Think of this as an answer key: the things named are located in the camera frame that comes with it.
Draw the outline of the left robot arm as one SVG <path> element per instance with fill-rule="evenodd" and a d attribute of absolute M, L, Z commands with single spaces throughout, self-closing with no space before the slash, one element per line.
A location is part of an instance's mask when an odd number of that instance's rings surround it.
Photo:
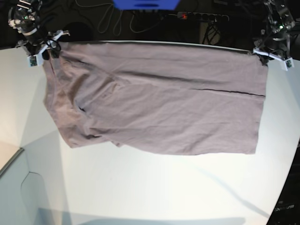
<path fill-rule="evenodd" d="M 284 0 L 264 0 L 267 10 L 267 26 L 264 36 L 255 42 L 253 54 L 260 57 L 263 64 L 276 60 L 284 71 L 294 67 L 290 56 L 290 31 L 296 25 Z"/>

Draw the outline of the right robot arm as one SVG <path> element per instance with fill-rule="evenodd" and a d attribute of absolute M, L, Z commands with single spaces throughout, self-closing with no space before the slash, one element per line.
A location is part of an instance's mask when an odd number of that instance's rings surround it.
<path fill-rule="evenodd" d="M 8 25 L 24 36 L 16 47 L 22 48 L 27 55 L 31 67 L 40 66 L 45 60 L 59 58 L 61 46 L 59 39 L 70 35 L 67 30 L 50 32 L 46 29 L 46 23 L 52 17 L 41 19 L 43 0 L 19 0 L 8 12 Z"/>

